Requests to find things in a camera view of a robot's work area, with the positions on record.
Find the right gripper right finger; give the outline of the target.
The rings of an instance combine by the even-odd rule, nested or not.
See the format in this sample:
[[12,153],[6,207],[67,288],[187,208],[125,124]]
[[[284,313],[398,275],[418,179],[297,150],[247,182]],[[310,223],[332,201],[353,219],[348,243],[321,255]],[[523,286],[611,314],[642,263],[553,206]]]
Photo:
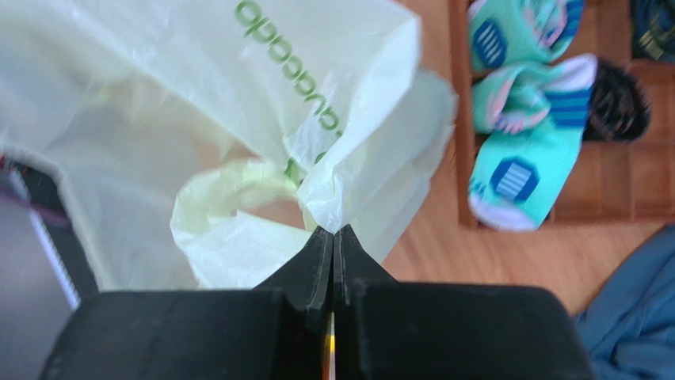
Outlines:
[[338,379],[591,379],[562,303],[541,287],[394,279],[352,228],[334,238]]

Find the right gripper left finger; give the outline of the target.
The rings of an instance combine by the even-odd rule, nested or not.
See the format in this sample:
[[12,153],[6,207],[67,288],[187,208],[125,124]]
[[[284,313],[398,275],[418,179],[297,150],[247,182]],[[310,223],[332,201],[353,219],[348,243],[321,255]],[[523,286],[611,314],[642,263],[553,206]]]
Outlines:
[[250,290],[106,292],[60,333],[42,379],[327,379],[332,234]]

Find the translucent yellow plastic bag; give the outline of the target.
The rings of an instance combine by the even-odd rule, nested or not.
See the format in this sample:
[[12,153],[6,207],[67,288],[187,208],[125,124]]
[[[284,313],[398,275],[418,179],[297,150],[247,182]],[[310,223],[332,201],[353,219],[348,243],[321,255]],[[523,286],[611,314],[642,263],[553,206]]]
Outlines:
[[4,1],[1,152],[102,291],[251,288],[316,227],[382,261],[454,129],[420,60],[393,1]]

